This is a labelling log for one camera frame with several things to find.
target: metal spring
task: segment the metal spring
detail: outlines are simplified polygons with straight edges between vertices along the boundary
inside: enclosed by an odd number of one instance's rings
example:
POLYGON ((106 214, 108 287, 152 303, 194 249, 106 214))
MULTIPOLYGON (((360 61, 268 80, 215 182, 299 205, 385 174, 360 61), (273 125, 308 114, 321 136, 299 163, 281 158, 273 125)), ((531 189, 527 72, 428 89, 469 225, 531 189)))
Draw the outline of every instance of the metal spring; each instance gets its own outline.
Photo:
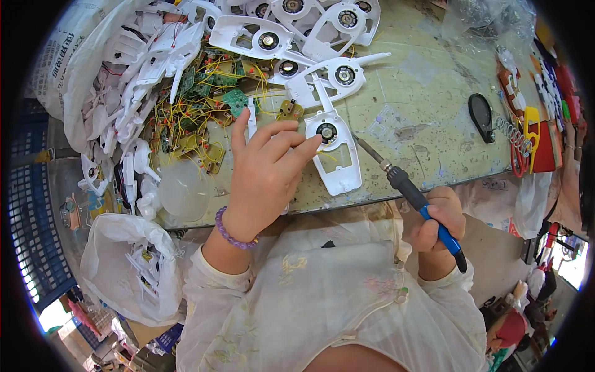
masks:
POLYGON ((510 140, 511 144, 518 149, 524 158, 529 157, 533 149, 533 143, 529 138, 525 138, 525 135, 516 126, 506 121, 503 117, 496 119, 495 126, 496 129, 500 130, 510 140))

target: purple beaded bracelet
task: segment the purple beaded bracelet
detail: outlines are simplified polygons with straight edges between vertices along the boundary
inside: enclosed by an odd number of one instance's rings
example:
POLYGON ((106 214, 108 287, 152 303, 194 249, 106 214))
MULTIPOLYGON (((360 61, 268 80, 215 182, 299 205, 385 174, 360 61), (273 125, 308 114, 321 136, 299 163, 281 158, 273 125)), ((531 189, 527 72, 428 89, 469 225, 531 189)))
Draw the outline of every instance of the purple beaded bracelet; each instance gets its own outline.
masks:
POLYGON ((217 214, 215 215, 215 225, 216 225, 217 229, 219 230, 219 233, 221 234, 221 236, 223 238, 227 239, 227 241, 230 244, 232 244, 234 247, 237 247, 240 249, 252 249, 252 248, 256 247, 256 243, 258 243, 258 238, 260 237, 260 234, 256 234, 256 237, 254 237, 254 239, 252 239, 252 241, 249 243, 239 242, 234 237, 229 235, 229 233, 227 232, 225 227, 223 227, 223 223, 221 222, 221 216, 223 215, 223 212, 225 212, 226 209, 227 209, 227 206, 223 207, 222 209, 218 210, 217 214))

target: yellow handle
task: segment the yellow handle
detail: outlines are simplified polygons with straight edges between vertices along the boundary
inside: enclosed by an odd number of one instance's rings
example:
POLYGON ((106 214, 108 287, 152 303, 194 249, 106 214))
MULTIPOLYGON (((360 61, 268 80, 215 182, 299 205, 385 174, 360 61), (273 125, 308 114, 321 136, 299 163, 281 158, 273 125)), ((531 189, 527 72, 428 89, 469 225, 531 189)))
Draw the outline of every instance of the yellow handle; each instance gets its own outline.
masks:
POLYGON ((531 162, 529 164, 529 174, 533 173, 533 162, 535 161, 535 152, 539 147, 539 138, 541 136, 541 124, 539 120, 539 111, 535 107, 525 107, 525 121, 523 122, 523 134, 527 139, 535 139, 533 148, 531 149, 531 162), (529 132, 529 120, 537 123, 537 133, 529 132))

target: wrist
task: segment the wrist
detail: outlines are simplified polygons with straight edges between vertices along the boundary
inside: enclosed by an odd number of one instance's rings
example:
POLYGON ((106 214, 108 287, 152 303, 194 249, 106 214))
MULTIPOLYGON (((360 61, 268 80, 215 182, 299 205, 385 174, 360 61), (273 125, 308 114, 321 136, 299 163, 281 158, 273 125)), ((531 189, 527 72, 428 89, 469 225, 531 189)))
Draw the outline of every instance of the wrist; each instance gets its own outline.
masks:
POLYGON ((250 218, 243 212, 227 207, 221 216, 221 223, 227 233, 239 242, 251 242, 260 230, 250 226, 250 218))

